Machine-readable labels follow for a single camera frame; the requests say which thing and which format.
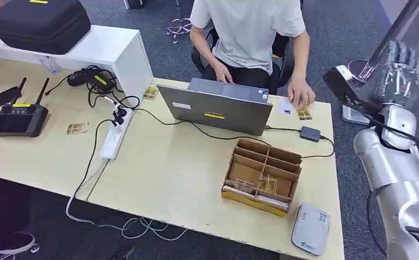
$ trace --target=portable wifi device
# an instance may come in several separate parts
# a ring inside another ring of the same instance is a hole
[[[320,256],[327,243],[331,217],[322,210],[308,204],[299,207],[292,231],[292,243],[316,256]]]

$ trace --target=laptop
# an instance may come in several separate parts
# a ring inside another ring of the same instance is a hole
[[[175,119],[246,134],[262,135],[273,107],[262,88],[202,79],[188,89],[157,87]]]

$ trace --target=white t-shirt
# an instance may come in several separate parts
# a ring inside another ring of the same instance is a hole
[[[212,53],[238,68],[261,68],[271,75],[276,33],[305,31],[300,0],[195,0],[190,21],[204,28],[212,19],[220,39]]]

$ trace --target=antenna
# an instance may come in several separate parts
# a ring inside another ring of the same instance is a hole
[[[45,84],[43,84],[43,88],[40,91],[40,94],[38,95],[37,102],[35,102],[36,105],[40,104],[40,101],[42,101],[43,93],[45,93],[45,89],[47,88],[48,81],[50,81],[50,78],[48,77],[47,80],[45,80]]]
[[[23,80],[21,81],[19,90],[20,90],[20,94],[18,96],[15,97],[15,99],[12,100],[11,104],[13,105],[14,103],[16,103],[16,101],[18,101],[18,99],[20,98],[20,96],[22,95],[22,88],[24,87],[25,81],[27,80],[27,78],[23,78]]]

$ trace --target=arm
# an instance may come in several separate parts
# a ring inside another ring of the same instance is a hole
[[[314,101],[316,95],[305,78],[307,75],[308,54],[310,53],[310,36],[307,31],[294,37],[294,71],[287,88],[292,105],[302,108]]]
[[[198,52],[203,56],[209,66],[211,66],[217,75],[217,80],[222,82],[233,83],[233,79],[224,64],[222,64],[215,56],[212,54],[211,49],[209,49],[208,42],[203,34],[203,29],[198,28],[192,25],[192,30],[190,31],[190,41],[198,50]]]

